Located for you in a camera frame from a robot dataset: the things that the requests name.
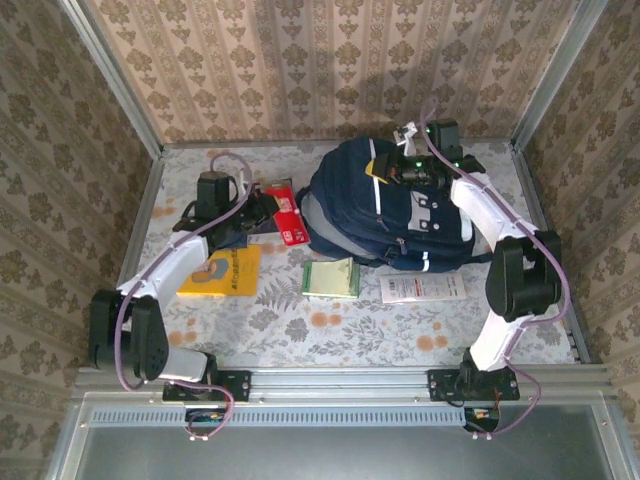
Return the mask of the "navy book with barcode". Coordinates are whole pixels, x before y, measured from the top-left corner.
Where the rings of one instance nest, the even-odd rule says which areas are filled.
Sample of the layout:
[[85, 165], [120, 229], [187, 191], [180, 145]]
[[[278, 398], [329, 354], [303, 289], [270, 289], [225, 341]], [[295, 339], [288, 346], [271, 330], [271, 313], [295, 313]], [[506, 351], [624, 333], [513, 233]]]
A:
[[[279, 179], [279, 180], [263, 181], [259, 184], [259, 186], [260, 186], [260, 189], [264, 192], [266, 192], [270, 188], [291, 187], [292, 179], [286, 178], [286, 179]], [[275, 218], [272, 217], [269, 220], [261, 223], [257, 227], [253, 228], [250, 231], [250, 234], [260, 235], [260, 234], [270, 234], [270, 233], [278, 233], [278, 232], [279, 230], [275, 223]]]

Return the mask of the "navy blue backpack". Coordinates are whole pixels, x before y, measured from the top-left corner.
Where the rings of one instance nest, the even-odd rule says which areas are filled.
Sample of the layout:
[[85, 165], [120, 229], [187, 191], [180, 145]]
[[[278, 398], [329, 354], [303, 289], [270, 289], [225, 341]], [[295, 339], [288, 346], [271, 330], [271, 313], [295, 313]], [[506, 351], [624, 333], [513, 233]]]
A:
[[392, 142], [358, 137], [327, 153], [296, 202], [310, 248], [334, 259], [352, 258], [371, 268], [443, 273], [491, 261], [475, 254], [474, 227], [450, 199], [451, 186], [385, 184], [365, 174]]

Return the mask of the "green notepad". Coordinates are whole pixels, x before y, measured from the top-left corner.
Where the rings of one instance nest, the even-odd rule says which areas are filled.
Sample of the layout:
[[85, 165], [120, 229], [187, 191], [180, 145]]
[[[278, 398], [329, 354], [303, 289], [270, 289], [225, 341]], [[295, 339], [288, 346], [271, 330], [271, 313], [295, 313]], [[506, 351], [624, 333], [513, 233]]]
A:
[[352, 258], [306, 261], [301, 293], [313, 297], [356, 299], [360, 294], [360, 265]]

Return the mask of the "white packet with red stripe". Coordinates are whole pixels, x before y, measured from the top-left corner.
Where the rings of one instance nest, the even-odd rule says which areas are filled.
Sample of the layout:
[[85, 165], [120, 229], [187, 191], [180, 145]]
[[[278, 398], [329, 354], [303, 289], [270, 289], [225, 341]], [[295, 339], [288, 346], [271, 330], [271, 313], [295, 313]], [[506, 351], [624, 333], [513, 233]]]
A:
[[380, 278], [384, 304], [465, 300], [463, 278], [459, 273], [415, 273], [385, 275]]

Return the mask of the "grey metal tray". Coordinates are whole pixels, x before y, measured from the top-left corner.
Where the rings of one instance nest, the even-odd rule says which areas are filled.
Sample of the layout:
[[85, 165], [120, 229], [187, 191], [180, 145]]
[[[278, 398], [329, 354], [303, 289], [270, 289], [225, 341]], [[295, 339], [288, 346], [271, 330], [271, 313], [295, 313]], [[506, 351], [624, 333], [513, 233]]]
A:
[[85, 400], [62, 427], [45, 480], [640, 480], [619, 413], [600, 401], [537, 407], [511, 431], [458, 427], [91, 427]]

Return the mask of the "aluminium table side rail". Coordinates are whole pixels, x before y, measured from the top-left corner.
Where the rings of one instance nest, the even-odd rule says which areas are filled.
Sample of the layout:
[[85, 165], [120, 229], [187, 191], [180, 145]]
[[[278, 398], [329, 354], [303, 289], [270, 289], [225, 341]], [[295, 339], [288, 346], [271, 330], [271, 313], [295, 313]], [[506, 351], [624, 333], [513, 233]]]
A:
[[[152, 163], [140, 206], [135, 217], [132, 233], [118, 277], [118, 284], [125, 283], [138, 271], [144, 249], [146, 233], [158, 191], [161, 189], [166, 151]], [[114, 333], [117, 308], [122, 303], [115, 290], [98, 290], [90, 304], [89, 360], [91, 366], [103, 371], [114, 369]]]
[[[535, 182], [526, 163], [524, 153], [519, 147], [514, 145], [511, 146], [511, 150], [514, 166], [518, 174], [523, 196], [529, 210], [531, 220], [535, 225], [539, 227], [550, 229], [552, 227], [552, 223], [547, 218], [547, 215], [545, 214], [541, 206]], [[589, 347], [582, 330], [583, 322], [576, 313], [573, 297], [570, 297], [569, 299], [569, 306], [562, 323], [565, 327], [565, 331], [576, 361], [582, 364], [590, 364], [592, 362], [591, 353], [589, 351]]]

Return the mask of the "aluminium frame post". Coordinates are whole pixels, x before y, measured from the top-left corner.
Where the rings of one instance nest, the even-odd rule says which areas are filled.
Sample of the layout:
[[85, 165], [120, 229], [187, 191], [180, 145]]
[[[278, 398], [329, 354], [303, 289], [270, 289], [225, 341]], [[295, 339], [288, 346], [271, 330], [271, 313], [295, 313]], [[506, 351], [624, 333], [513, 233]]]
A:
[[547, 69], [518, 121], [511, 144], [523, 151], [559, 92], [609, 0], [580, 0]]
[[101, 31], [85, 0], [58, 0], [82, 43], [105, 78], [139, 140], [153, 161], [161, 158], [163, 143], [156, 135], [134, 89], [126, 78], [113, 48]]

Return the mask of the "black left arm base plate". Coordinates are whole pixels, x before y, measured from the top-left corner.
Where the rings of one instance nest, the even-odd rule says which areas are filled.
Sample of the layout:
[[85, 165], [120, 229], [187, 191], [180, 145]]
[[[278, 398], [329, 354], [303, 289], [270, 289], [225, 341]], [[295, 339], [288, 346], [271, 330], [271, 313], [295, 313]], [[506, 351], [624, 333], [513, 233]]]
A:
[[[208, 374], [202, 382], [228, 390], [236, 402], [247, 402], [251, 389], [251, 372], [248, 370], [218, 370], [214, 375]], [[162, 399], [165, 402], [221, 402], [226, 396], [219, 391], [194, 389], [166, 383]]]

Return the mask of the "aluminium mounting rail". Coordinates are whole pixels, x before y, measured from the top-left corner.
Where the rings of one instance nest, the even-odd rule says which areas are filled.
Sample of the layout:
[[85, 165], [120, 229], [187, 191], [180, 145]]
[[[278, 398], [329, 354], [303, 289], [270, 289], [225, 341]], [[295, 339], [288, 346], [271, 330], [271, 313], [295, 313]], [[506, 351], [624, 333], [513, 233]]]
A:
[[[249, 400], [243, 406], [427, 405], [432, 402], [426, 372], [414, 367], [225, 367], [251, 372]], [[541, 393], [543, 404], [589, 405], [616, 397], [606, 368], [597, 364], [525, 365], [515, 369], [525, 404]]]

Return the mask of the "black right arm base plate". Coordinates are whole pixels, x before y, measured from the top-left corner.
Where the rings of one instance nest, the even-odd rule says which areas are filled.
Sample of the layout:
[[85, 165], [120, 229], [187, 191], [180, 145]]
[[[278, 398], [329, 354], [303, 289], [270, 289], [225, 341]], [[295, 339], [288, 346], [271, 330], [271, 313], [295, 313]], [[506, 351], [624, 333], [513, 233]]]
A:
[[434, 402], [516, 401], [521, 398], [515, 373], [509, 368], [473, 374], [466, 381], [459, 369], [426, 372], [430, 399]]

